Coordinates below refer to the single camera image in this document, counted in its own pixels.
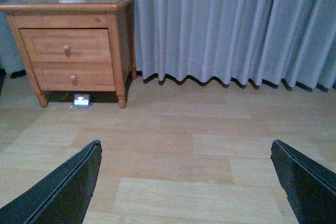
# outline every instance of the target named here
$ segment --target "drawer knob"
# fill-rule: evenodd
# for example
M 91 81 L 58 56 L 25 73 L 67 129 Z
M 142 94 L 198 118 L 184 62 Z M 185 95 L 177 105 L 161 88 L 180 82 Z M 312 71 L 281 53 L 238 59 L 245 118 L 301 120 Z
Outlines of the drawer knob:
M 63 51 L 65 52 L 65 55 L 67 57 L 70 57 L 71 56 L 71 53 L 70 53 L 70 47 L 69 46 L 63 46 Z
M 70 79 L 71 79 L 73 85 L 77 84 L 77 78 L 76 78 L 76 76 L 71 76 Z

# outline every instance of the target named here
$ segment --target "gray curtain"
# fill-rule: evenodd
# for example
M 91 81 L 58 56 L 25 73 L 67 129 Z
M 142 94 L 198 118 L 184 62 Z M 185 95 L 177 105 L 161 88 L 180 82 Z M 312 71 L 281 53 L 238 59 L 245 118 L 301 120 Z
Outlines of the gray curtain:
M 1 47 L 15 51 L 8 45 Z M 336 0 L 135 0 L 135 47 L 144 78 L 330 88 Z

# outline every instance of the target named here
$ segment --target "drawer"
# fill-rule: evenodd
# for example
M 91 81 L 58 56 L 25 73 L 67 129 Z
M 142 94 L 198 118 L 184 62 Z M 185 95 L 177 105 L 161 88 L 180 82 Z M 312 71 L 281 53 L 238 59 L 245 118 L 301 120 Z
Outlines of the drawer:
M 31 61 L 111 62 L 107 29 L 20 29 Z
M 41 90 L 115 91 L 112 64 L 34 62 Z
M 18 28 L 107 28 L 105 14 L 22 13 L 15 15 Z

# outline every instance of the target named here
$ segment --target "wooden floor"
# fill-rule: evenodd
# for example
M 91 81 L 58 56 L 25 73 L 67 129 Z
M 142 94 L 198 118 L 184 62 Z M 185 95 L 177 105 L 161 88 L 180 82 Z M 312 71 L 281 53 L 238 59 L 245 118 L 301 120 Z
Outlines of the wooden floor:
M 336 91 L 135 80 L 128 106 L 39 107 L 26 77 L 0 97 L 0 207 L 94 139 L 85 223 L 297 223 L 270 158 L 279 138 L 336 171 Z

